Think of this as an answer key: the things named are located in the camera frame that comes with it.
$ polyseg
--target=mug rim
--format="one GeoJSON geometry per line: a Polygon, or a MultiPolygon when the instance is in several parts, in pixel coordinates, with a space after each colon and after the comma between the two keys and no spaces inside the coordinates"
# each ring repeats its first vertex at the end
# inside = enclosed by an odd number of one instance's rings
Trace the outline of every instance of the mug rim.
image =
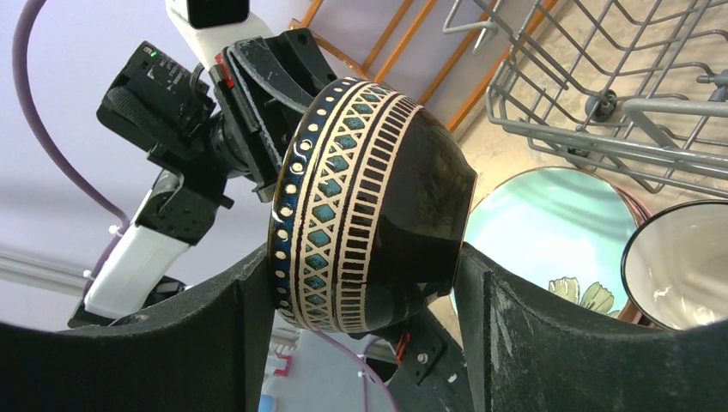
{"type": "Polygon", "coordinates": [[[627,283],[627,271],[626,271],[627,256],[629,255],[630,251],[632,250],[632,245],[637,240],[637,238],[640,236],[640,233],[642,233],[642,231],[646,227],[650,226],[655,221],[659,220],[660,218],[662,218],[666,215],[669,215],[672,212],[678,211],[680,209],[691,208],[694,206],[703,206],[703,205],[707,205],[707,204],[722,204],[724,206],[728,206],[728,200],[721,200],[721,199],[691,200],[686,203],[676,204],[674,206],[670,206],[667,209],[660,210],[658,213],[652,215],[647,220],[645,220],[644,223],[639,225],[637,227],[637,230],[635,230],[634,233],[632,233],[632,236],[629,237],[629,240],[627,241],[627,245],[624,246],[624,251],[622,252],[622,261],[620,262],[620,272],[621,272],[620,275],[622,278],[622,286],[624,287],[625,292],[627,292],[627,298],[629,299],[629,301],[632,302],[633,305],[637,306],[637,310],[640,311],[640,313],[643,316],[646,316],[650,320],[650,322],[653,322],[660,328],[663,328],[666,330],[683,330],[683,329],[674,328],[672,326],[669,326],[669,325],[657,320],[652,314],[645,311],[642,308],[642,305],[640,305],[640,303],[634,298],[634,296],[632,295],[632,290],[629,288],[629,285],[627,283]]]}

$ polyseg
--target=cable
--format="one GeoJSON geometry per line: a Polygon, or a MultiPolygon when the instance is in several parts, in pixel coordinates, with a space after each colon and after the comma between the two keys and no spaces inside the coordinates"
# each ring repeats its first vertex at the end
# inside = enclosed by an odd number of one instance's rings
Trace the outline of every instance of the cable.
{"type": "MultiPolygon", "coordinates": [[[[369,349],[376,343],[381,341],[381,337],[373,337],[372,339],[367,342],[366,345],[364,345],[364,350],[361,351],[361,356],[363,357],[364,361],[367,361],[367,352],[369,352],[369,349]]],[[[364,374],[364,376],[361,377],[361,385],[362,389],[364,390],[364,412],[369,412],[369,394],[367,392],[367,375],[364,374]]]]}
{"type": "MultiPolygon", "coordinates": [[[[118,234],[123,234],[126,228],[129,226],[129,217],[124,213],[122,209],[111,203],[105,198],[99,191],[97,191],[65,158],[63,153],[58,149],[56,143],[51,139],[48,134],[48,130],[43,125],[43,121],[40,119],[38,109],[33,101],[33,94],[30,90],[30,79],[28,77],[27,69],[27,52],[28,45],[30,43],[30,33],[33,31],[33,24],[38,19],[40,10],[43,9],[46,0],[28,0],[22,9],[18,24],[15,26],[15,33],[13,35],[13,80],[15,81],[15,92],[18,95],[18,101],[20,102],[21,109],[25,119],[27,120],[30,129],[33,131],[35,138],[40,143],[40,146],[45,150],[48,156],[51,157],[53,163],[63,172],[63,174],[73,182],[76,187],[81,189],[87,196],[93,199],[106,211],[115,215],[121,221],[121,227],[118,230],[118,234]]],[[[104,262],[108,259],[109,255],[113,251],[116,244],[119,242],[121,237],[114,235],[112,241],[101,253],[99,260],[96,262],[94,269],[91,272],[92,280],[86,285],[84,294],[90,288],[91,282],[101,271],[101,267],[104,262]]]]}
{"type": "Polygon", "coordinates": [[[336,339],[332,338],[331,336],[326,335],[325,333],[315,330],[313,332],[316,336],[320,337],[321,339],[327,341],[331,346],[334,348],[339,349],[343,352],[343,354],[347,355],[351,360],[356,362],[356,364],[364,370],[364,372],[372,378],[374,383],[381,388],[381,390],[385,393],[385,397],[387,399],[387,402],[391,406],[391,410],[393,412],[398,412],[399,408],[397,407],[397,403],[394,402],[394,397],[389,392],[389,389],[387,389],[384,381],[382,381],[382,378],[379,377],[379,375],[370,367],[364,360],[360,359],[359,356],[357,356],[354,352],[350,351],[347,347],[343,346],[341,343],[337,342],[336,339]]]}

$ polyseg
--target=flower design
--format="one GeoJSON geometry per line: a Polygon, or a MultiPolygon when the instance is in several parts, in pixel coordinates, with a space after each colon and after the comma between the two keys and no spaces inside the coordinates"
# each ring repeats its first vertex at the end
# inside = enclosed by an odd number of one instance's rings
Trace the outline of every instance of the flower design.
{"type": "Polygon", "coordinates": [[[549,282],[549,292],[603,315],[616,318],[620,311],[612,311],[614,295],[599,282],[594,282],[579,296],[579,280],[575,277],[562,277],[549,282]]]}

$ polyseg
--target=black bowl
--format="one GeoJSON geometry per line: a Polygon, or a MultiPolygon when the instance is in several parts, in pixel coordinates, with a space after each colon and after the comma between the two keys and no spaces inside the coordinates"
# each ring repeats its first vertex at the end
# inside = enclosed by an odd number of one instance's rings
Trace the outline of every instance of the black bowl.
{"type": "Polygon", "coordinates": [[[424,107],[344,78],[319,94],[283,161],[268,258],[279,313],[365,332],[450,293],[476,173],[424,107]]]}

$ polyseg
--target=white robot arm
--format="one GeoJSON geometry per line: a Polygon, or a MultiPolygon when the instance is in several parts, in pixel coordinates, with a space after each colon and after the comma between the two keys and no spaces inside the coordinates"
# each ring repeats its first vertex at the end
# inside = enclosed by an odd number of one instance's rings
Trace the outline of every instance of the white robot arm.
{"type": "MultiPolygon", "coordinates": [[[[249,12],[247,3],[166,0],[166,8],[170,20],[204,68],[211,70],[215,56],[224,47],[243,39],[273,36],[265,22],[249,12]]],[[[117,319],[138,311],[169,267],[190,250],[189,243],[139,224],[151,194],[152,191],[143,199],[126,233],[86,293],[86,312],[117,319]]]]}

